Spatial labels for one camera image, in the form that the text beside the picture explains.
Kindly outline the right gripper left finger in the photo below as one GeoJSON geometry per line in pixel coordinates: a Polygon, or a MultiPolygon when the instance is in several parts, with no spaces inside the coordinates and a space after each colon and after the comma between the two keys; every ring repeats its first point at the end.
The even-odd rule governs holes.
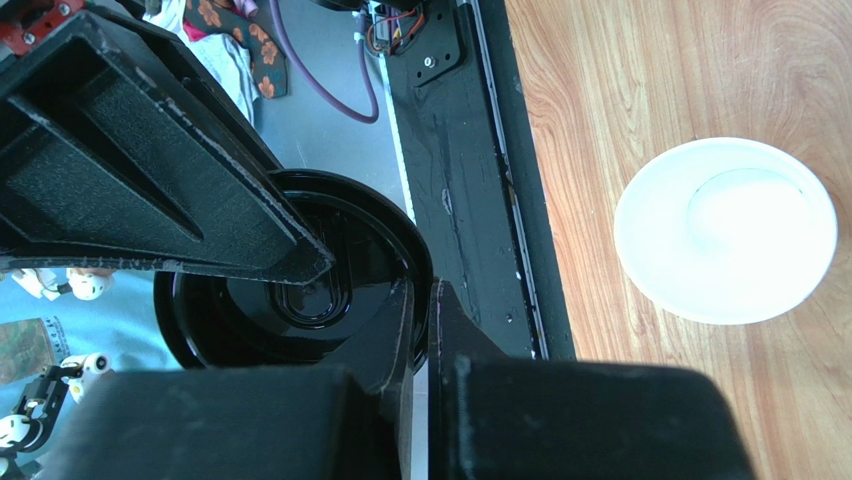
{"type": "Polygon", "coordinates": [[[1,265],[302,285],[334,258],[175,35],[108,9],[1,28],[1,265]]]}

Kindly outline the black coffee cup lid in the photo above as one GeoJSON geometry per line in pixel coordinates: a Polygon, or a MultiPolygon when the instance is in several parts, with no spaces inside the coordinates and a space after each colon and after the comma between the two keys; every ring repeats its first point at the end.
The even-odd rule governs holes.
{"type": "Polygon", "coordinates": [[[160,333],[184,368],[316,364],[379,312],[409,279],[418,299],[414,366],[427,349],[431,258],[406,213],[356,180],[317,170],[273,179],[331,250],[334,266],[306,285],[158,272],[153,300],[160,333]]]}

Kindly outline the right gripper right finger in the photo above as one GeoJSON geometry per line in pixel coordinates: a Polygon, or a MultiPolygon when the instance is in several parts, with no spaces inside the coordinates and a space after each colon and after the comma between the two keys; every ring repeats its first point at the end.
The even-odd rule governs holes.
{"type": "Polygon", "coordinates": [[[313,366],[113,374],[60,432],[44,479],[401,479],[414,332],[427,323],[433,479],[751,479],[730,408],[671,367],[504,354],[443,280],[393,286],[313,366]]]}

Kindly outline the paper coffee cup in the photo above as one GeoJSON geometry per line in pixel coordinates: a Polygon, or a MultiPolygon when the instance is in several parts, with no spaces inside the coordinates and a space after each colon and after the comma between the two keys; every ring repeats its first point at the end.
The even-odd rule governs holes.
{"type": "Polygon", "coordinates": [[[838,219],[817,176],[754,140],[716,137],[658,155],[614,213],[620,263],[657,307],[712,325],[783,315],[821,283],[838,219]]]}

